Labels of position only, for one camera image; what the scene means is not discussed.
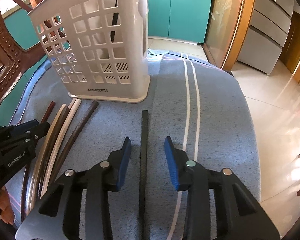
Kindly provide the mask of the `left hand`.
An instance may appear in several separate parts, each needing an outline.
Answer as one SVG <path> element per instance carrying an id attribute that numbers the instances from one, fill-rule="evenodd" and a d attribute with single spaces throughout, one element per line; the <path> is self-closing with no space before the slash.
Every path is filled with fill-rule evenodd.
<path id="1" fill-rule="evenodd" d="M 14 223 L 14 212 L 12 210 L 10 197 L 6 187 L 0 189 L 0 220 L 6 224 L 13 225 Z"/>

